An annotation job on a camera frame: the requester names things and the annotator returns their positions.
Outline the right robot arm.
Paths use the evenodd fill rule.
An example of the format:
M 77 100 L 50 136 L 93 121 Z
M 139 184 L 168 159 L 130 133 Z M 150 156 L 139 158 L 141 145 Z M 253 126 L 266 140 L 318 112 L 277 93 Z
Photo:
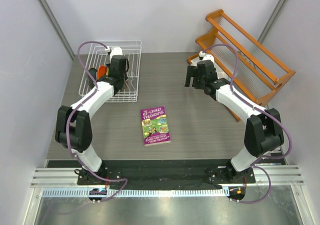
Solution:
M 230 182 L 238 182 L 257 159 L 284 143 L 279 112 L 255 104 L 231 86 L 227 79 L 219 78 L 211 60 L 188 65 L 185 86 L 203 90 L 213 100 L 232 110 L 245 124 L 244 147 L 226 163 L 225 175 Z

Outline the red floral plate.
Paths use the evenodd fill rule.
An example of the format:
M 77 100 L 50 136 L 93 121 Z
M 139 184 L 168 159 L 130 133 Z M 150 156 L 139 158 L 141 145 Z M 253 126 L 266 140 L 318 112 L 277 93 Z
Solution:
M 131 92 L 131 89 L 129 87 L 129 79 L 126 79 L 122 88 L 118 91 L 118 95 L 119 96 L 127 96 L 129 95 Z

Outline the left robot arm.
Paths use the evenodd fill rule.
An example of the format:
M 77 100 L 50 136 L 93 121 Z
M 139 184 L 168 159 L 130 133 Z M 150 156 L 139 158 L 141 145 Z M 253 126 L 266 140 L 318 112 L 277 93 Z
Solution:
M 107 68 L 108 74 L 93 80 L 92 90 L 81 100 L 58 109 L 55 130 L 56 142 L 69 150 L 97 185 L 107 180 L 107 170 L 92 146 L 91 118 L 123 88 L 128 79 L 129 61 L 124 55 L 114 55 Z

